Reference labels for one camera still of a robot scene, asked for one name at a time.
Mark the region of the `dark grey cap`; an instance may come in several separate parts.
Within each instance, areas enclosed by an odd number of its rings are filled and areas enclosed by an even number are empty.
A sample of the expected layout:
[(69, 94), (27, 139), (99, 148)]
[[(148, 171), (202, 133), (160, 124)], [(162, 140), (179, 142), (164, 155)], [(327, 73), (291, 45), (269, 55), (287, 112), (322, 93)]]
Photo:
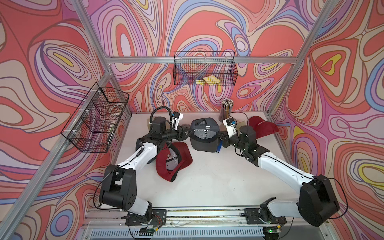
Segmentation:
[(151, 143), (148, 142), (147, 138), (139, 138), (136, 142), (136, 157), (139, 157), (146, 148), (150, 147)]
[(191, 123), (193, 134), (190, 136), (194, 150), (215, 153), (219, 145), (219, 125), (213, 118), (201, 118)]

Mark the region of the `dark red cap front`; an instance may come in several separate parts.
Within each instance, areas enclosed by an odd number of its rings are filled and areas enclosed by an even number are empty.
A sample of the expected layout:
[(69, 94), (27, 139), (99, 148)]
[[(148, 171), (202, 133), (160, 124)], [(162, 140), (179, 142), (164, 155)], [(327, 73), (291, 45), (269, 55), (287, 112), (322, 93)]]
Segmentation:
[(168, 182), (173, 182), (179, 171), (189, 167), (193, 158), (186, 143), (177, 142), (161, 150), (156, 157), (158, 175)]

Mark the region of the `dark red cap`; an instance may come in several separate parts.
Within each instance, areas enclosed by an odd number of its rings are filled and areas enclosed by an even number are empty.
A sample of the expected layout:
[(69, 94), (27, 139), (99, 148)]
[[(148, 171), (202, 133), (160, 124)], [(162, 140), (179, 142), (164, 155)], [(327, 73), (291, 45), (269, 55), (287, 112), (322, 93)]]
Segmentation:
[(168, 182), (173, 182), (179, 171), (189, 167), (193, 158), (186, 143), (177, 142), (161, 150), (156, 157), (158, 175)]
[(256, 139), (272, 135), (279, 131), (276, 124), (265, 121), (259, 116), (251, 117), (249, 119), (249, 126), (256, 132)]

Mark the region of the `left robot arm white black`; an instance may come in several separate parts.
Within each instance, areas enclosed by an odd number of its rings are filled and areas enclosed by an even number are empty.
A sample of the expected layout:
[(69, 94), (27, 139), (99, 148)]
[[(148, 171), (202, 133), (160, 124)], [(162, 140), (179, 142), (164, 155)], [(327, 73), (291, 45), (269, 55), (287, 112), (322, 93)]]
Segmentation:
[(186, 140), (193, 132), (179, 125), (178, 120), (169, 129), (164, 117), (151, 120), (148, 134), (138, 139), (139, 148), (118, 165), (109, 165), (101, 182), (99, 202), (139, 216), (144, 216), (150, 202), (137, 196), (137, 173), (172, 140)]

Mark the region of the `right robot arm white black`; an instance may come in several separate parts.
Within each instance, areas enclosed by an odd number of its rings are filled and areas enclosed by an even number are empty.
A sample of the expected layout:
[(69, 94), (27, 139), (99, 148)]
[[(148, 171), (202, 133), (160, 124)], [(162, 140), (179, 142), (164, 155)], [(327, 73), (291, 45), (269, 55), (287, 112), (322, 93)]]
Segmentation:
[(295, 199), (269, 198), (260, 205), (258, 217), (269, 223), (279, 217), (302, 218), (308, 224), (319, 227), (340, 210), (330, 179), (314, 176), (282, 161), (267, 148), (259, 145), (256, 132), (250, 126), (236, 131), (234, 126), (220, 131), (222, 146), (239, 150), (238, 156), (254, 166), (266, 170), (290, 186), (299, 196)]

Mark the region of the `dark red cap back right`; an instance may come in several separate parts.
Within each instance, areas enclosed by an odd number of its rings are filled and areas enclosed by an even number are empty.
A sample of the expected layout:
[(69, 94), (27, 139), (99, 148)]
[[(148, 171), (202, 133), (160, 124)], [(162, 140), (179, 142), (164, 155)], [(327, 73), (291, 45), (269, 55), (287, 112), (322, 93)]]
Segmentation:
[(249, 126), (256, 132), (256, 139), (272, 135), (279, 131), (276, 124), (265, 121), (259, 116), (251, 117), (249, 119)]

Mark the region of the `pencil cup with pencils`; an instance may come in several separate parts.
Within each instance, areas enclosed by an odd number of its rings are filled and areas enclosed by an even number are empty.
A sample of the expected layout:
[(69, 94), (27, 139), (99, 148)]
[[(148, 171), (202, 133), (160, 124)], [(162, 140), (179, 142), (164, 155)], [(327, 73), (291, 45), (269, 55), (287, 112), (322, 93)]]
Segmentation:
[(222, 122), (223, 120), (229, 117), (229, 113), (232, 111), (234, 105), (234, 101), (229, 98), (225, 98), (221, 104), (221, 110), (219, 114), (219, 120)]

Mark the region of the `yellow sticky notes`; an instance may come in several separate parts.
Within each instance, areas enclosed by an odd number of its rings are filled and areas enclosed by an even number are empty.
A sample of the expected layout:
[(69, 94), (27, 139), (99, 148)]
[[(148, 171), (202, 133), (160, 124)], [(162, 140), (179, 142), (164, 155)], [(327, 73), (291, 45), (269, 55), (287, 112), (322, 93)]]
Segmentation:
[(195, 80), (196, 85), (202, 85), (202, 86), (204, 86), (204, 85), (209, 85), (209, 86), (219, 85), (220, 83), (221, 83), (221, 80), (219, 80), (214, 75)]

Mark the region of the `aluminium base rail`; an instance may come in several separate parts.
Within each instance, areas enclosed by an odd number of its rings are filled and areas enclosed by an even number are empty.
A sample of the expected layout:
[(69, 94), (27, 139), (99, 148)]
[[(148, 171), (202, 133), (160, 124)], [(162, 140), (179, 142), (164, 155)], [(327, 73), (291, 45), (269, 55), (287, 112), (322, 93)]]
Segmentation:
[(90, 210), (78, 240), (334, 240), (328, 224), (313, 227), (300, 218), (262, 223), (258, 206), (154, 208), (156, 226), (136, 225), (127, 213)]

